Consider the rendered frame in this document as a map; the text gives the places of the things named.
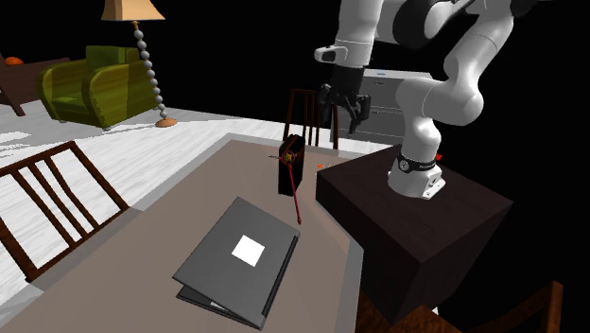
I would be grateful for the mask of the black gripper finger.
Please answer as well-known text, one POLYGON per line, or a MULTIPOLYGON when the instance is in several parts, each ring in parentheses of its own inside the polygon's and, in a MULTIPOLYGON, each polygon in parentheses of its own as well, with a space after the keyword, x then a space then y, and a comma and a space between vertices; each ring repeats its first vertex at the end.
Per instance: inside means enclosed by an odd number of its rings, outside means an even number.
POLYGON ((356 97, 356 102, 349 104, 349 114, 351 116, 349 126, 350 134, 354 134, 357 126, 369 118, 371 113, 371 102, 372 98, 369 95, 358 95, 356 97))
POLYGON ((317 92, 317 108, 319 125, 325 128, 330 128, 333 112, 331 100, 331 86, 327 83, 324 83, 317 92))

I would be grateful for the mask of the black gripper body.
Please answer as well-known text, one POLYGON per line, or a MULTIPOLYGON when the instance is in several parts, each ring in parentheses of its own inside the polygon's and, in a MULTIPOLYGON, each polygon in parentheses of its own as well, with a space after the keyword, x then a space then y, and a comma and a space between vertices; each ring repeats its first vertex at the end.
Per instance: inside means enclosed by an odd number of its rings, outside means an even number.
POLYGON ((363 67, 347 67, 335 64, 329 83, 328 101, 336 105, 344 105, 344 98, 347 98, 351 105, 361 105, 363 95, 359 93, 359 90, 363 76, 363 67))

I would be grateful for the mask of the grey chest of drawers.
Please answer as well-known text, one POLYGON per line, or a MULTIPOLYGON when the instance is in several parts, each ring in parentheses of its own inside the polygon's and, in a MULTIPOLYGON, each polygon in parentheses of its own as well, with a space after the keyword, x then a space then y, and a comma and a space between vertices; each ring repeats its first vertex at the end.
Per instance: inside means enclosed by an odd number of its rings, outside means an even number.
POLYGON ((338 137, 395 146, 403 141, 404 116, 395 100, 398 86, 404 79, 428 78, 426 72, 370 69, 364 71, 359 93, 372 98, 369 118, 349 134, 351 118, 344 108, 338 107, 338 137))

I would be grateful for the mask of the dark wooden slatted chair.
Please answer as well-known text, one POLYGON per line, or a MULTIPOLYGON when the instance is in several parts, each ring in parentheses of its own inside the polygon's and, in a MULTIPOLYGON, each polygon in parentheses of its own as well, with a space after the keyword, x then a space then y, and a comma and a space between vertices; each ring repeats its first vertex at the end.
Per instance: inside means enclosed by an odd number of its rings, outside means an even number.
MULTIPOLYGON (((315 136, 315 145, 319 145, 320 135, 320 99, 317 97, 317 92, 309 89, 292 88, 289 90, 286 121, 283 131, 283 140, 286 141, 289 136, 289 130, 292 120, 292 112, 294 106, 294 100, 296 95, 302 95, 304 97, 304 124, 303 124, 303 137, 307 139, 307 143, 311 144, 313 130, 315 136)), ((338 150, 338 108, 337 105, 332 103, 329 107, 329 112, 332 120, 332 145, 333 149, 338 150)))
POLYGON ((50 259, 48 262, 43 264, 41 267, 36 266, 29 255, 26 253, 24 248, 17 241, 13 233, 9 230, 5 222, 0 218, 0 243, 5 247, 11 258, 14 260, 18 268, 24 274, 28 283, 33 282, 39 278, 47 270, 55 266, 59 261, 64 259, 68 254, 72 253, 77 247, 83 244, 86 240, 97 234, 98 231, 103 229, 105 226, 110 224, 112 221, 120 217, 123 213, 130 209, 127 203, 122 197, 116 192, 106 178, 99 172, 95 165, 85 155, 74 141, 68 141, 66 143, 55 146, 51 149, 39 152, 30 157, 27 157, 21 161, 14 162, 8 166, 0 167, 0 178, 5 176, 11 176, 12 179, 27 193, 27 195, 33 200, 37 207, 43 212, 48 218, 51 225, 59 233, 61 238, 66 242, 67 248, 57 254, 55 257, 50 259), (84 204, 74 194, 69 184, 65 181, 58 167, 53 161, 53 157, 66 150, 71 151, 78 159, 78 161, 85 167, 85 169, 94 178, 97 184, 103 189, 103 191, 110 197, 113 203, 118 207, 118 211, 111 217, 107 218, 104 222, 99 223, 91 215, 84 204), (92 230, 86 231, 80 222, 74 217, 72 212, 67 208, 65 203, 59 198, 57 193, 51 187, 47 179, 38 169, 37 164, 39 162, 45 163, 51 174, 56 179, 58 185, 61 187, 65 195, 70 199, 74 206, 78 209, 83 217, 90 223, 92 230), (75 240, 66 231, 64 226, 59 222, 57 217, 51 212, 50 208, 45 204, 38 193, 32 188, 29 182, 22 175, 21 170, 23 168, 29 169, 35 179, 42 186, 43 190, 47 193, 49 198, 57 205, 59 210, 64 214, 70 224, 80 235, 79 240, 75 240))

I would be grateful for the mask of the upright black box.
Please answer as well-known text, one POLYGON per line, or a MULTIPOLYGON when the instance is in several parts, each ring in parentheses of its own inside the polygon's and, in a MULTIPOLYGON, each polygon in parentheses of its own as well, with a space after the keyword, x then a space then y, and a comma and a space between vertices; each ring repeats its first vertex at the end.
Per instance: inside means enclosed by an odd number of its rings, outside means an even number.
POLYGON ((282 195, 293 196, 293 189, 290 182, 288 166, 282 161, 285 153, 289 151, 295 155, 291 164, 292 176, 295 188, 298 188, 303 178, 304 169, 304 139, 298 134, 290 134, 286 141, 279 148, 279 168, 278 168, 278 193, 282 195))

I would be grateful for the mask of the red wand with yellow star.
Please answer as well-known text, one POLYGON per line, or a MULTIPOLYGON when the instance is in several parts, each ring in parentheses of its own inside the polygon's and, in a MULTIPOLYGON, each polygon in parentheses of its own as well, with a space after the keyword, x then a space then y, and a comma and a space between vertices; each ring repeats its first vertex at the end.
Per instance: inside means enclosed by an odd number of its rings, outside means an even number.
POLYGON ((299 210, 299 204, 298 204, 298 199, 297 199, 297 194, 296 194, 296 186, 294 183, 293 170, 292 170, 295 159, 296 159, 296 154, 294 152, 292 152, 291 150, 285 150, 280 158, 281 162, 285 166, 287 166, 291 190, 292 190, 292 196, 293 196, 296 215, 297 215, 297 222, 299 225, 301 225, 302 219, 301 219, 301 214, 300 214, 300 210, 299 210))

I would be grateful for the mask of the dark robot stand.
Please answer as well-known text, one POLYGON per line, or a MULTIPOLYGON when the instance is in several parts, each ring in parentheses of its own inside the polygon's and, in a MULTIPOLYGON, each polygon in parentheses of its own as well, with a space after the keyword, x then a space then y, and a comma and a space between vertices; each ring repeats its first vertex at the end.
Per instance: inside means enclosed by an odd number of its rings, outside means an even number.
POLYGON ((360 287, 389 324, 436 307, 471 269, 512 201, 445 168, 430 200, 393 191, 399 146, 319 171, 316 199, 363 248, 360 287))

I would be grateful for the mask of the grey laptop with white square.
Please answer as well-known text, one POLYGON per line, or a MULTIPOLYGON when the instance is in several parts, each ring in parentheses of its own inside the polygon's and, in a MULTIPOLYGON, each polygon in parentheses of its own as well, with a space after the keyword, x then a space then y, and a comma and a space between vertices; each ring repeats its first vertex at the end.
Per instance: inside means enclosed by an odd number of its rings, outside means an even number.
POLYGON ((177 298, 261 330, 299 238, 237 197, 173 275, 177 298))

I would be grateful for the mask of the floor lamp with beaded pole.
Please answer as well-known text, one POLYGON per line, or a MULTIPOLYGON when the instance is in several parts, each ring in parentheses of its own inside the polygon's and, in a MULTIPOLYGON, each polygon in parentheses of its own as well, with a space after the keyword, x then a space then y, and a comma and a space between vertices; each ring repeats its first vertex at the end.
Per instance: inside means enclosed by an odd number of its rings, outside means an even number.
POLYGON ((156 9, 151 0, 104 0, 104 9, 101 15, 102 21, 130 22, 133 25, 133 36, 137 40, 136 45, 140 50, 140 58, 147 70, 156 109, 159 111, 160 119, 155 123, 157 128, 169 128, 176 125, 178 121, 168 116, 158 80, 155 78, 153 63, 150 61, 150 54, 147 51, 147 43, 144 41, 145 34, 139 28, 139 24, 144 21, 163 21, 164 19, 163 14, 156 9))

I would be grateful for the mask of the brown table with grey rim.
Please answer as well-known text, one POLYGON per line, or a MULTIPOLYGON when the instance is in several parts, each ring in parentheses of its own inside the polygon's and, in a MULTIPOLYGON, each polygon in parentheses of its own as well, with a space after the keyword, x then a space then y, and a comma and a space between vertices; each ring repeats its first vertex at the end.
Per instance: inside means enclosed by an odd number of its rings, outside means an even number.
POLYGON ((216 151, 0 327, 0 333, 354 333, 361 248, 316 201, 318 164, 344 161, 309 148, 297 199, 277 191, 278 150, 226 136, 216 151), (262 330, 177 298, 174 272, 237 197, 301 237, 262 330))

